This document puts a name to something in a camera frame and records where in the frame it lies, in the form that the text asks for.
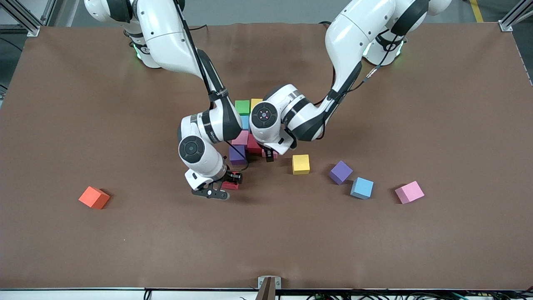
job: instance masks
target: brown table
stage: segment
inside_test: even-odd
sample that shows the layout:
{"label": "brown table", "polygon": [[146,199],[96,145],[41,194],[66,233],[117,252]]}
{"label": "brown table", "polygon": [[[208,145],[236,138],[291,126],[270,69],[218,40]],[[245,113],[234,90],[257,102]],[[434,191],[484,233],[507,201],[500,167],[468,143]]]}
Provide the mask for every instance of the brown table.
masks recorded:
{"label": "brown table", "polygon": [[[194,31],[235,99],[329,89],[322,25]],[[369,70],[365,63],[363,75]],[[203,83],[148,69],[120,28],[26,43],[0,110],[0,287],[523,289],[533,281],[533,89],[495,23],[424,24],[342,103],[322,141],[252,159],[227,202],[192,196],[177,154]],[[219,144],[225,154],[227,145]],[[370,200],[327,176],[344,160]],[[399,204],[418,180],[426,197]],[[105,209],[77,199],[112,194]]]}

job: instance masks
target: colored block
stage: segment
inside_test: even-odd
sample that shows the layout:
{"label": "colored block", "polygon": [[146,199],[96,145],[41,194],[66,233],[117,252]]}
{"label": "colored block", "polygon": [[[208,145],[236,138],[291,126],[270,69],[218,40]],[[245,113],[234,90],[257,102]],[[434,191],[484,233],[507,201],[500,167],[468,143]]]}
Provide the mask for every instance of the colored block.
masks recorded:
{"label": "colored block", "polygon": [[293,155],[293,175],[309,174],[309,155]]}
{"label": "colored block", "polygon": [[254,106],[256,106],[261,101],[263,101],[263,99],[252,99],[252,100],[250,100],[250,111],[253,111],[254,110]]}
{"label": "colored block", "polygon": [[424,192],[422,192],[418,182],[413,181],[412,183],[397,189],[396,195],[398,195],[402,204],[406,204],[413,202],[418,198],[422,198],[424,196]]}
{"label": "colored block", "polygon": [[[278,159],[278,153],[276,151],[272,151],[274,153],[274,159]],[[262,157],[266,157],[267,154],[265,153],[265,150],[264,149],[261,149],[261,156]]]}
{"label": "colored block", "polygon": [[261,155],[263,148],[259,146],[253,135],[248,135],[248,152],[254,155]]}
{"label": "colored block", "polygon": [[348,176],[352,174],[352,172],[353,170],[348,167],[348,165],[346,165],[343,161],[339,161],[338,164],[329,172],[329,176],[336,184],[341,185],[346,181],[346,179],[348,179]]}
{"label": "colored block", "polygon": [[109,195],[90,186],[83,192],[79,200],[90,208],[102,209],[109,200]]}
{"label": "colored block", "polygon": [[241,116],[250,114],[250,100],[235,100],[235,109]]}
{"label": "colored block", "polygon": [[231,141],[232,145],[243,145],[245,148],[248,146],[248,136],[250,133],[247,130],[243,130],[240,132],[239,136]]}
{"label": "colored block", "polygon": [[246,164],[247,160],[246,157],[246,151],[244,149],[244,145],[236,145],[235,149],[233,147],[230,147],[230,162],[232,165],[239,165],[239,164]]}
{"label": "colored block", "polygon": [[230,183],[230,182],[223,182],[222,187],[220,188],[222,190],[238,190],[239,184],[238,183]]}
{"label": "colored block", "polygon": [[361,199],[368,199],[370,198],[370,195],[372,195],[373,186],[374,183],[372,181],[357,177],[357,179],[353,182],[350,195]]}
{"label": "colored block", "polygon": [[250,116],[240,116],[243,121],[243,130],[250,130]]}

